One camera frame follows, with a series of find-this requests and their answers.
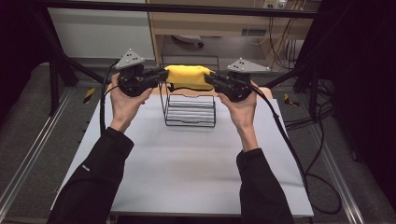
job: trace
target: yellow cloth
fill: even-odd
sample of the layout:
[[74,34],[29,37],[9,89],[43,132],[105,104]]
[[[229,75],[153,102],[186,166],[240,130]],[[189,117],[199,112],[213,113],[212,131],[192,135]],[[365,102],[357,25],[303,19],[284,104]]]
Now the yellow cloth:
[[173,84],[174,90],[211,91],[213,89],[212,85],[205,82],[205,75],[210,75],[212,71],[201,65],[169,65],[165,70],[168,71],[166,81]]

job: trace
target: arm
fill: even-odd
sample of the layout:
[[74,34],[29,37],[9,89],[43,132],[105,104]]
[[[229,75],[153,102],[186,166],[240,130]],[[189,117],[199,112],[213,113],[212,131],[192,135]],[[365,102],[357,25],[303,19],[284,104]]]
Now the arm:
[[257,143],[253,126],[256,93],[238,103],[222,93],[219,98],[230,110],[242,142],[243,150],[236,158],[242,180],[239,193],[242,223],[294,223],[286,196]]
[[[118,75],[112,77],[117,85]],[[116,88],[111,92],[113,120],[93,146],[87,159],[61,190],[48,223],[106,223],[123,177],[125,160],[134,143],[123,133],[152,89],[129,97]]]

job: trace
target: black jacket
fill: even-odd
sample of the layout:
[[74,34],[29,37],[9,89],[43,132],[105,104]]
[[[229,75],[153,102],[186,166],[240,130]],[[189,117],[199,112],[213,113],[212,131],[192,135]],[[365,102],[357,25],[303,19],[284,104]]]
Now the black jacket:
[[[61,190],[48,223],[106,223],[133,147],[123,133],[107,128]],[[242,223],[293,223],[285,194],[262,150],[241,151],[236,163],[242,179]]]

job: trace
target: wall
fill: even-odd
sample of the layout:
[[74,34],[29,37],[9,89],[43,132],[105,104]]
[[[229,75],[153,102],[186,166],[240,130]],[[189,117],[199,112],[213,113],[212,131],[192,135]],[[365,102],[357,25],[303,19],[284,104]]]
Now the wall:
[[49,14],[69,57],[119,58],[127,49],[133,49],[145,59],[154,59],[147,12],[49,8]]

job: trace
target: triangular metal plate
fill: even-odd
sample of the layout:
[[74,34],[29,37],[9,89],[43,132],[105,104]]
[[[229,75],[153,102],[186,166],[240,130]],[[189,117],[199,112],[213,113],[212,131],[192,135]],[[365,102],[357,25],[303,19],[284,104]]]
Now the triangular metal plate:
[[120,61],[116,64],[116,68],[120,70],[122,68],[133,66],[135,64],[142,63],[144,61],[145,61],[144,58],[140,57],[133,50],[129,49],[120,59]]
[[264,67],[256,63],[251,63],[242,58],[228,65],[227,69],[238,73],[260,73],[271,71],[269,67]]

